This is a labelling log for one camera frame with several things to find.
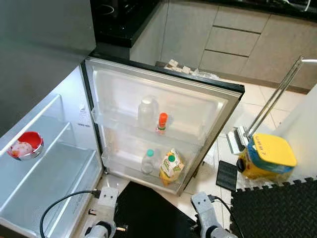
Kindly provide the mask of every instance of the plastic bottle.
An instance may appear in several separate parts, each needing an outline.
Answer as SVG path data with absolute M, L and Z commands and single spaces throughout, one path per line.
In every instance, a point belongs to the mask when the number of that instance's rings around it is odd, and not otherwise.
M 142 159 L 142 172 L 144 174 L 152 173 L 155 164 L 154 151 L 149 149 Z
M 144 97 L 138 108 L 138 123 L 142 127 L 150 127 L 154 119 L 154 104 L 152 97 Z
M 164 134 L 166 128 L 168 115 L 166 113 L 161 113 L 158 119 L 158 126 L 156 128 L 156 132 L 159 134 Z

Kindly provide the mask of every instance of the black cable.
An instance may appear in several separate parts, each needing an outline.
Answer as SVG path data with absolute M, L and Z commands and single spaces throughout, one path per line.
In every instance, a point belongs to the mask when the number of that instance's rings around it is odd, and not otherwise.
M 97 195 L 97 193 L 100 192 L 100 190 L 83 190 L 83 191 L 79 191 L 79 192 L 74 192 L 74 193 L 71 193 L 69 195 L 66 195 L 65 197 L 62 197 L 61 199 L 57 200 L 56 202 L 54 202 L 53 204 L 51 204 L 46 210 L 45 212 L 43 213 L 42 217 L 41 217 L 41 221 L 40 221 L 40 234 L 41 234 L 41 238 L 45 238 L 44 236 L 44 231 L 43 231 L 43 220 L 44 220 L 44 217 L 45 215 L 49 212 L 49 210 L 54 207 L 56 204 L 60 203 L 61 201 L 71 197 L 71 196 L 74 196 L 74 195 L 77 195 L 77 194 L 81 194 L 81 193 L 91 193 L 93 194 L 94 196 Z
M 238 228 L 238 231 L 239 231 L 239 233 L 240 233 L 241 238 L 244 238 L 244 235 L 243 235 L 243 233 L 242 233 L 240 227 L 238 226 L 238 223 L 237 223 L 236 219 L 234 218 L 234 215 L 233 215 L 232 211 L 230 210 L 230 208 L 228 207 L 228 205 L 227 205 L 220 197 L 217 197 L 217 196 L 213 196 L 213 197 L 214 197 L 214 199 L 218 199 L 220 202 L 222 202 L 222 204 L 223 204 L 223 205 L 226 207 L 226 209 L 230 212 L 230 215 L 231 215 L 231 217 L 232 217 L 232 220 L 233 220 L 233 222 L 236 224 L 236 226 L 237 226 L 237 228 Z

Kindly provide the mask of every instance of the yellow lid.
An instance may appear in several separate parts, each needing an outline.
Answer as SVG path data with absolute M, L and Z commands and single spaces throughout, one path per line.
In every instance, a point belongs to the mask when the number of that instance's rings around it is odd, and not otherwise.
M 297 161 L 292 148 L 281 137 L 267 134 L 254 134 L 254 145 L 259 157 L 269 163 L 296 166 Z

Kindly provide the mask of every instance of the transparent bottle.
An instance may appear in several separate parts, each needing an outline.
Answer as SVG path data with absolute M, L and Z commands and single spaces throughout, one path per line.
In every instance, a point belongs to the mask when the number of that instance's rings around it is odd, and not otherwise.
M 150 96 L 144 97 L 138 108 L 138 123 L 142 127 L 150 127 L 154 120 L 154 103 Z
M 142 172 L 144 174 L 152 173 L 155 164 L 154 151 L 149 149 L 142 159 Z

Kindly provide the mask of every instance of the bowl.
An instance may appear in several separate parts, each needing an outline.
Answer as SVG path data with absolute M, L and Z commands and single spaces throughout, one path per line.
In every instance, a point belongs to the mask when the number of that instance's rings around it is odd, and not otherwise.
M 22 156 L 14 156 L 12 154 L 12 146 L 10 147 L 10 149 L 7 151 L 8 154 L 15 158 L 16 160 L 30 160 L 33 159 L 35 157 L 37 157 L 41 151 L 43 150 L 44 147 L 44 140 L 43 138 L 40 136 L 40 134 L 38 134 L 35 131 L 27 131 L 25 133 L 23 133 L 19 138 L 18 138 L 19 142 L 27 142 L 29 143 L 32 148 L 33 151 L 31 153 L 22 155 Z

